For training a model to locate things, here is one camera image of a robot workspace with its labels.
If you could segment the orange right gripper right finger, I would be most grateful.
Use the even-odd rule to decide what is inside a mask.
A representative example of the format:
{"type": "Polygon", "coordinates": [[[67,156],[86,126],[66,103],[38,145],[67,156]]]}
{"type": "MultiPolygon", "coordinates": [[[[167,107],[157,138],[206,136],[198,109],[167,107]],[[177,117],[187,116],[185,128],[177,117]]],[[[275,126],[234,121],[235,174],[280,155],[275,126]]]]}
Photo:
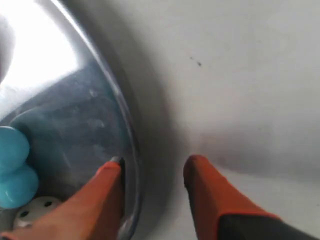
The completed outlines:
{"type": "Polygon", "coordinates": [[[238,191],[202,155],[183,168],[196,236],[199,240],[313,240],[238,191]]]}

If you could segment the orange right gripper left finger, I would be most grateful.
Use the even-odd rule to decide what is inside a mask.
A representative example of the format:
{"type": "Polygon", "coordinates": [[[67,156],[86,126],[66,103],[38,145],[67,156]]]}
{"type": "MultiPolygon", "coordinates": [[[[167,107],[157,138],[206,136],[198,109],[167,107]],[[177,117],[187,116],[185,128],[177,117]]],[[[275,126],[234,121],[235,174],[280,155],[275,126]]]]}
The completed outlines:
{"type": "Polygon", "coordinates": [[[110,160],[67,201],[31,226],[2,232],[2,240],[115,240],[125,197],[122,165],[110,160]]]}

